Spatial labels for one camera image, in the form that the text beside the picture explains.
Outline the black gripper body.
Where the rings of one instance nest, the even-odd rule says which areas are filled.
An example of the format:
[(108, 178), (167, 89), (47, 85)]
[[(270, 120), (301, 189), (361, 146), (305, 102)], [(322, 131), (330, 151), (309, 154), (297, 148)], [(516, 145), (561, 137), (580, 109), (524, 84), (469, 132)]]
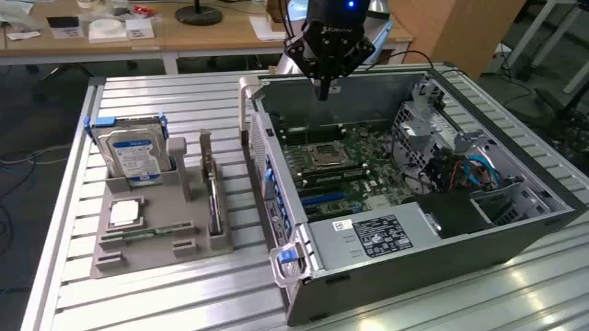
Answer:
[(371, 56), (365, 21), (369, 1), (310, 1), (303, 38), (310, 47), (313, 77), (346, 77)]

